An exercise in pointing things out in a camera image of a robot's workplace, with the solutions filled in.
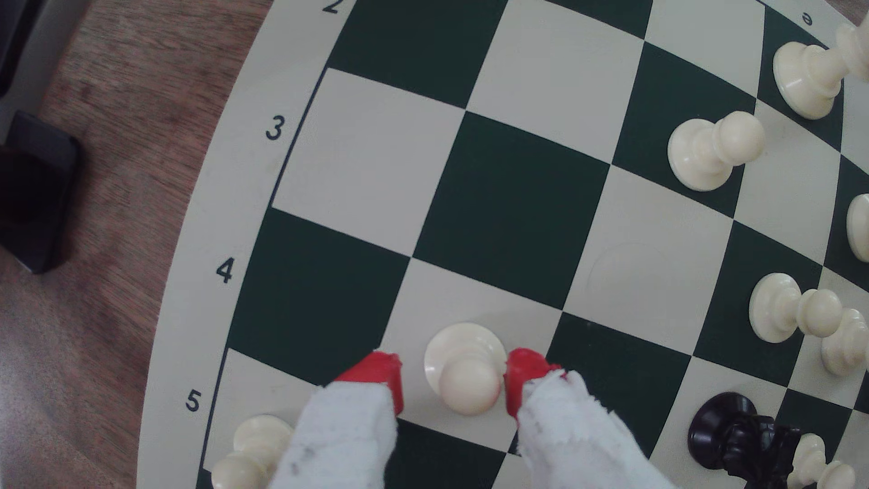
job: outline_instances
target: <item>number 4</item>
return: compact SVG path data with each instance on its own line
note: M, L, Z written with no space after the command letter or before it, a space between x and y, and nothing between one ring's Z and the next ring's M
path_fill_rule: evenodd
M338 10L335 10L335 7L337 7L338 4L343 2L343 1L344 0L338 0L337 2L332 3L331 5L327 6L325 9L323 9L323 11L328 12L330 14L336 14L336 13L338 13Z
M217 267L217 275L223 277L223 283L228 284L232 279L232 264L235 263L235 258L230 258L223 262L223 265Z

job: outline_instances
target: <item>white pawn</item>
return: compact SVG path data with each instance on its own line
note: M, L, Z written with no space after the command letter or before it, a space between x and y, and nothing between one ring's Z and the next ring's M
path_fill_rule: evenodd
M787 489L799 489L818 483L818 489L853 489L857 483L854 469L834 461L826 463L824 440L807 433L799 439L793 455L793 472L787 476Z
M434 335L423 364L428 384L444 404L459 414L475 416L498 400L507 352L490 330L459 323Z
M773 74L781 96L793 111L807 119L830 113L848 73L869 82L869 22L858 28L840 25L836 47L829 50L790 42L773 57Z
M754 286L748 318L754 333L769 343L790 338L797 327L805 334L826 338L839 328L842 303L832 291L800 293L789 275L770 273Z
M839 329L821 340L820 356L830 373L844 377L863 366L867 347L869 328L866 320L856 309L845 309Z
M734 166L754 161L763 152L766 134L748 112L735 111L716 124L691 119L670 135L670 168L686 187L710 191L721 187Z
M293 428L270 414L241 423L232 438L234 452L211 470L215 489L263 489L293 437Z
M854 256L869 263L869 193L855 197L848 205L848 244Z

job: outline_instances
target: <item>printed number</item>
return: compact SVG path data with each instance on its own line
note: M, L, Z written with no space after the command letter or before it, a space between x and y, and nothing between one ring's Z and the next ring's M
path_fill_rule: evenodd
M199 391L196 390L196 389L191 389L191 390L190 390L190 395L187 396L187 400L190 401L190 402L186 402L186 403L184 403L184 405L187 406L187 409L188 409L190 412L197 412L197 411L199 411L199 400L196 399L195 396L201 396L201 395L202 395L202 393L199 392Z
M275 135L272 136L271 131L266 131L266 137L272 141L275 141L277 138L279 138L281 136L281 128L283 127L284 123L287 122L283 118L283 116L275 116L274 120L277 121L277 125L275 126L275 131L276 131Z
M332 3L331 5L329 5L329 7L326 7L325 9L323 9L323 11L324 11L324 12L328 12L328 13L330 13L330 14L336 14L336 13L338 13L338 10L335 10L335 7L337 7L338 4L340 4L340 3L343 2L343 1L344 1L344 0L338 0L337 2Z
M223 277L223 283L227 284L232 279L232 264L235 263L235 258L230 258L223 262L223 265L217 267L217 275Z

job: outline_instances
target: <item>wooden table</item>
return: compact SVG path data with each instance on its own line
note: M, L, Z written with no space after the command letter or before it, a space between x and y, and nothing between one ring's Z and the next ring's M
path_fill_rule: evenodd
M869 0L831 0L853 22ZM41 113L88 162L34 277L0 251L6 487L130 487L151 342L212 131L271 0L93 0Z

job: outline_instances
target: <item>chessboard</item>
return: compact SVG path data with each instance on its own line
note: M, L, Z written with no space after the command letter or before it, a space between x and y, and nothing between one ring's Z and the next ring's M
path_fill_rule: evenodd
M226 103L179 238L150 363L138 486L211 487L246 418L293 425L368 352L401 355L386 487L518 489L502 401L449 411L422 356L471 321L578 371L676 485L742 487L687 451L719 392L818 434L869 486L869 376L820 339L769 344L771 272L869 313L846 211L869 192L869 85L808 121L773 79L835 45L820 0L276 0ZM687 189L667 140L753 113L766 149Z

